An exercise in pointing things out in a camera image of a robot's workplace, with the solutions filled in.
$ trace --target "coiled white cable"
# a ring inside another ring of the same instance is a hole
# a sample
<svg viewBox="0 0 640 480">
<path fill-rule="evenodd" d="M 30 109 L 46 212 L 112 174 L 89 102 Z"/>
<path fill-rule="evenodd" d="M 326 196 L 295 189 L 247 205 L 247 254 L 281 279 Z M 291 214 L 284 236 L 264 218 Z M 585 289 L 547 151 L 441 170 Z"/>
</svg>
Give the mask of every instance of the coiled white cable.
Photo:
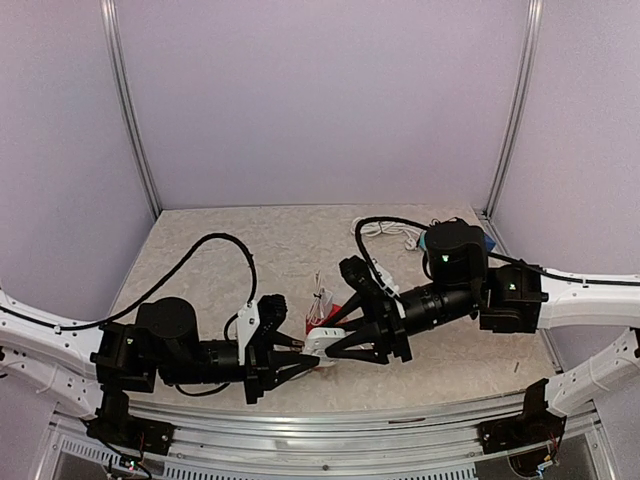
<svg viewBox="0 0 640 480">
<path fill-rule="evenodd" d="M 355 235 L 356 225 L 363 217 L 356 217 L 351 222 L 351 233 Z M 365 237 L 376 237 L 378 235 L 401 235 L 407 236 L 404 241 L 404 248 L 407 250 L 416 250 L 420 241 L 422 232 L 417 228 L 412 228 L 397 222 L 378 222 L 370 223 L 362 228 L 362 235 Z"/>
</svg>

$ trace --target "marble-patterned tabletop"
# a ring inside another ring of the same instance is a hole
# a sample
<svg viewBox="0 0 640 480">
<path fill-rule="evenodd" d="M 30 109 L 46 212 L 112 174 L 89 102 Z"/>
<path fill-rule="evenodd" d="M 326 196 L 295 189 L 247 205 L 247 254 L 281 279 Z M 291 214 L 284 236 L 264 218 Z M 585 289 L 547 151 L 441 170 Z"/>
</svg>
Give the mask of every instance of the marble-patterned tabletop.
<svg viewBox="0 0 640 480">
<path fill-rule="evenodd" d="M 356 216 L 394 215 L 429 223 L 461 217 L 479 225 L 468 206 L 345 205 L 235 207 L 165 211 L 153 227 L 131 270 L 114 310 L 129 305 L 163 276 L 201 236 L 227 232 L 239 237 L 254 255 L 258 296 L 281 293 L 288 317 L 281 328 L 304 337 L 304 317 L 314 291 L 314 273 L 322 271 L 337 303 L 352 290 L 340 277 L 338 263 L 357 254 L 350 232 Z M 367 239 L 367 246 L 402 290 L 427 283 L 421 254 L 404 248 L 403 235 Z M 225 321 L 246 301 L 249 269 L 237 247 L 213 241 L 173 277 L 151 301 L 165 296 L 188 300 L 198 315 L 201 340 L 222 338 Z M 133 322 L 134 315 L 125 318 Z M 153 394 L 133 398 L 158 404 L 216 410 L 311 413 L 416 407 L 477 399 L 521 390 L 553 375 L 538 335 L 497 335 L 480 331 L 464 318 L 410 338 L 413 360 L 391 357 L 389 365 L 344 360 L 315 370 L 266 392 L 257 405 L 246 405 L 241 384 L 202 398 L 185 397 L 158 379 Z M 185 390 L 209 387 L 193 385 Z"/>
</svg>

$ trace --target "blue object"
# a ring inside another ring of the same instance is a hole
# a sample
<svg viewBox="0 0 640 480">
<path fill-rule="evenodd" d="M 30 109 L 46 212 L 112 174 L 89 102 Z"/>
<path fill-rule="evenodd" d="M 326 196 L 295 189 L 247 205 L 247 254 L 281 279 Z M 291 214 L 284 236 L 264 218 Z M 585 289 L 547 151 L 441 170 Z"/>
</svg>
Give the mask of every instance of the blue object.
<svg viewBox="0 0 640 480">
<path fill-rule="evenodd" d="M 424 235 L 427 232 L 422 232 L 420 234 L 420 240 L 418 241 L 418 246 L 420 247 L 420 249 L 422 251 L 426 251 L 427 247 L 424 243 Z M 487 235 L 486 233 L 484 234 L 484 244 L 487 246 L 487 252 L 490 252 L 491 250 L 493 250 L 493 248 L 496 246 L 496 242 L 493 238 L 491 238 L 489 235 Z"/>
</svg>

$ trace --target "vertical metal post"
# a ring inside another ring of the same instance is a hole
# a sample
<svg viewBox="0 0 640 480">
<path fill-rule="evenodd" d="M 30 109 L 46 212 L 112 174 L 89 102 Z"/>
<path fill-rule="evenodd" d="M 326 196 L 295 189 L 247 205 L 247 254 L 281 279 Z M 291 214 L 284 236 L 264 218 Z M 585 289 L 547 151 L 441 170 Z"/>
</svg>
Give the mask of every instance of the vertical metal post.
<svg viewBox="0 0 640 480">
<path fill-rule="evenodd" d="M 529 83 L 533 71 L 533 61 L 535 59 L 536 48 L 538 45 L 538 34 L 540 32 L 540 21 L 542 18 L 542 2 L 543 0 L 529 0 L 529 13 L 527 17 L 527 27 L 525 29 L 524 45 L 522 47 L 522 56 L 520 58 L 520 68 L 518 69 L 518 79 L 516 81 L 516 90 L 511 103 L 511 111 L 507 122 L 507 130 L 500 148 L 500 158 L 498 160 L 498 168 L 489 192 L 489 200 L 484 209 L 485 215 L 491 221 L 495 214 L 500 195 L 504 188 L 504 182 L 513 156 L 518 130 L 522 121 L 525 102 L 527 100 L 527 92 L 529 91 Z"/>
<path fill-rule="evenodd" d="M 124 119 L 125 126 L 127 128 L 127 134 L 133 150 L 133 158 L 138 170 L 138 175 L 140 176 L 140 181 L 142 182 L 147 203 L 149 204 L 149 208 L 151 209 L 153 216 L 157 219 L 162 212 L 162 204 L 160 202 L 156 186 L 153 182 L 149 163 L 147 162 L 147 157 L 142 145 L 142 138 L 140 136 L 140 129 L 138 128 L 138 121 L 136 119 L 133 102 L 131 100 L 129 84 L 127 82 L 127 71 L 124 64 L 124 55 L 122 53 L 122 44 L 120 42 L 120 31 L 118 29 L 118 15 L 116 12 L 115 1 L 100 0 L 100 6 L 102 10 L 104 31 L 107 36 L 107 48 L 109 50 L 109 56 L 111 57 L 111 67 L 113 69 L 113 76 L 116 82 L 118 99 L 120 100 L 122 118 Z"/>
</svg>

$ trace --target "white wall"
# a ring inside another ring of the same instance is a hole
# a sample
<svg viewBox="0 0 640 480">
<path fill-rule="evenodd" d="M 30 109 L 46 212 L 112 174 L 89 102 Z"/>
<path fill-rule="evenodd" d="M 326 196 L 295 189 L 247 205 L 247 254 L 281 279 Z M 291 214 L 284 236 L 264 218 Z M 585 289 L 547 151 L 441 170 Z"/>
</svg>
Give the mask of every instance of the white wall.
<svg viewBox="0 0 640 480">
<path fill-rule="evenodd" d="M 117 6 L 166 208 L 484 206 L 527 0 Z"/>
<path fill-rule="evenodd" d="M 96 1 L 2 2 L 0 278 L 26 303 L 105 315 L 152 225 Z M 27 478 L 54 404 L 0 380 L 0 476 Z"/>
<path fill-rule="evenodd" d="M 496 215 L 512 253 L 581 272 L 640 272 L 640 3 L 547 0 L 522 128 Z M 571 367 L 618 329 L 554 331 Z M 640 379 L 597 402 L 637 478 Z"/>
</svg>

